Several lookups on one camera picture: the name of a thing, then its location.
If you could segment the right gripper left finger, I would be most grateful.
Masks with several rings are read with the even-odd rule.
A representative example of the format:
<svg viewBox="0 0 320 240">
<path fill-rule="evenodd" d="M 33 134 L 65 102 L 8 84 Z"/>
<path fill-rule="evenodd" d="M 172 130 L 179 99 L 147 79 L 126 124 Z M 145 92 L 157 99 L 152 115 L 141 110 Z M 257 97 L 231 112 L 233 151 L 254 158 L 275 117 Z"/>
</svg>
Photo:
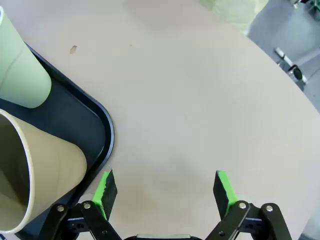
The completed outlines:
<svg viewBox="0 0 320 240">
<path fill-rule="evenodd" d="M 118 193 L 113 171 L 105 172 L 91 200 L 69 207 L 53 205 L 41 228 L 42 240 L 76 240 L 80 233 L 90 233 L 95 240 L 119 240 L 109 223 Z"/>
</svg>

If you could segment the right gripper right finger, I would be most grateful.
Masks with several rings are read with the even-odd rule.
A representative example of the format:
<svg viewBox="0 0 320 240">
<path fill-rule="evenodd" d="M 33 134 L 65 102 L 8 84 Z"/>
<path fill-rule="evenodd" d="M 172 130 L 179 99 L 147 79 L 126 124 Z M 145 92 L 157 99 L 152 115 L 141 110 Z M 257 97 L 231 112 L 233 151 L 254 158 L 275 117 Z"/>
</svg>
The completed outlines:
<svg viewBox="0 0 320 240">
<path fill-rule="evenodd" d="M 225 171 L 217 170 L 213 195 L 220 222 L 207 240 L 235 240 L 239 233 L 248 233 L 253 240 L 290 240 L 291 234 L 279 206 L 265 203 L 256 207 L 239 200 Z"/>
</svg>

